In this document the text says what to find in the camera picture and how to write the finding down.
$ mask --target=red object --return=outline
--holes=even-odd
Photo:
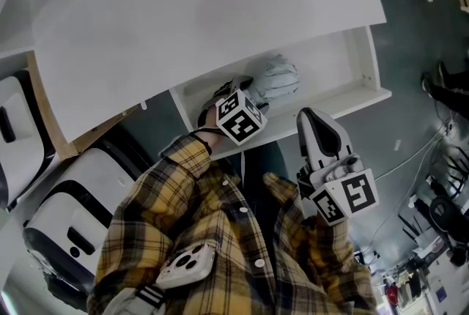
[[[397,306],[397,286],[393,285],[386,289],[386,297],[391,305]]]

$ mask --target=black and white marker cube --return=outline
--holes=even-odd
[[[240,89],[220,99],[215,106],[217,126],[238,146],[260,133],[267,124],[265,116]]]
[[[360,215],[380,203],[371,169],[326,182],[311,199],[330,226]]]

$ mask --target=sleeve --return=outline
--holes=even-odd
[[[210,167],[207,145],[183,136],[143,173],[118,206],[103,243],[89,314],[101,314],[124,288],[153,284],[173,242],[169,229],[185,214],[196,180]]]
[[[354,314],[375,314],[370,272],[355,260],[347,233],[347,222],[328,226],[318,217],[309,236],[310,262],[331,301],[353,303]]]

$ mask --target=white phone case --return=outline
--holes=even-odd
[[[164,267],[156,279],[156,285],[161,289],[170,289],[203,280],[212,271],[214,259],[213,247],[196,246]]]

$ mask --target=plaid shirt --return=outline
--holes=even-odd
[[[210,162],[207,145],[178,138],[120,204],[88,301],[101,314],[124,288],[153,284],[168,259],[206,243],[216,250],[203,281],[166,291],[167,314],[374,314],[370,274],[347,241],[347,224],[304,219],[296,186],[264,183],[281,205],[274,226],[275,274],[240,179]],[[254,263],[265,261],[264,267]]]

